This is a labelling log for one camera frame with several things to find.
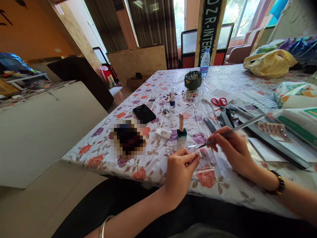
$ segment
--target tweezers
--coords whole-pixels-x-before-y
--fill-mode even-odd
[[[257,116],[257,117],[255,117],[255,118],[249,120],[249,121],[246,121],[245,123],[242,123],[241,125],[239,125],[239,126],[233,128],[233,129],[230,130],[230,131],[226,131],[225,133],[222,134],[222,136],[226,138],[226,137],[229,136],[232,132],[241,130],[241,129],[243,129],[243,128],[245,128],[245,127],[247,127],[247,126],[249,126],[249,125],[251,125],[251,124],[253,124],[253,123],[255,123],[255,122],[257,122],[257,121],[259,121],[259,120],[261,120],[261,119],[263,119],[263,118],[265,118],[265,114],[261,114],[260,116]],[[201,145],[200,147],[198,147],[197,149],[200,149],[201,147],[210,145],[211,143],[214,143],[214,142],[216,142],[215,139],[213,139],[213,140],[211,140],[211,141],[208,141],[208,142],[206,142],[205,144],[203,144],[203,145]]]

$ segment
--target floor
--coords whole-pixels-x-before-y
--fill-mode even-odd
[[[113,87],[109,91],[115,99],[112,106],[107,110],[109,114],[133,93],[129,88],[124,87]]]
[[[26,189],[0,186],[0,237],[50,238],[75,206],[105,179],[58,161]]]

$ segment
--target white bottle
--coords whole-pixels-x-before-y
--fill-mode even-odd
[[[210,49],[206,49],[205,53],[201,59],[200,71],[202,73],[202,78],[204,79],[207,76],[209,65],[210,65]]]

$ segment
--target smartphone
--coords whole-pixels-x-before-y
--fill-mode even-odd
[[[145,104],[134,108],[133,112],[142,124],[147,124],[156,118],[156,115]]]

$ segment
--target forearm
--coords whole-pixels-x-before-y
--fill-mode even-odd
[[[276,175],[259,166],[249,179],[270,191],[276,190],[279,186]],[[317,193],[288,179],[283,179],[285,190],[281,195],[276,196],[277,200],[296,215],[317,226]]]
[[[110,219],[105,225],[104,237],[135,237],[155,219],[171,210],[165,203],[164,187],[162,187]],[[99,230],[100,227],[87,238],[97,238]]]

